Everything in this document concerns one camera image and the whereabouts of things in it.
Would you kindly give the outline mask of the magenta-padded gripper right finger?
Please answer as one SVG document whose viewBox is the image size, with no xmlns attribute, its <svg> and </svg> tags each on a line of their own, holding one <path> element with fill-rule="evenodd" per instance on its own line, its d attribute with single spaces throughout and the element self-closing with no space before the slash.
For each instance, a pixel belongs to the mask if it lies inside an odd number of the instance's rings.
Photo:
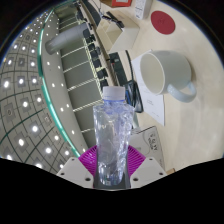
<svg viewBox="0 0 224 224">
<path fill-rule="evenodd" d="M 155 158 L 146 158 L 134 147 L 128 147 L 124 177 L 127 189 L 143 187 L 165 176 L 166 172 Z"/>
</svg>

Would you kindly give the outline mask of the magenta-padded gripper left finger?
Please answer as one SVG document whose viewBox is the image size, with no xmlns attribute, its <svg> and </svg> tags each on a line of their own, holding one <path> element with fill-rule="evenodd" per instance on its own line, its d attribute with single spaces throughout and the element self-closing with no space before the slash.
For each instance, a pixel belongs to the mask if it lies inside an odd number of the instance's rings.
<svg viewBox="0 0 224 224">
<path fill-rule="evenodd" d="M 94 186 L 97 170 L 96 147 L 93 146 L 80 157 L 71 157 L 57 173 L 57 176 L 84 188 Z"/>
</svg>

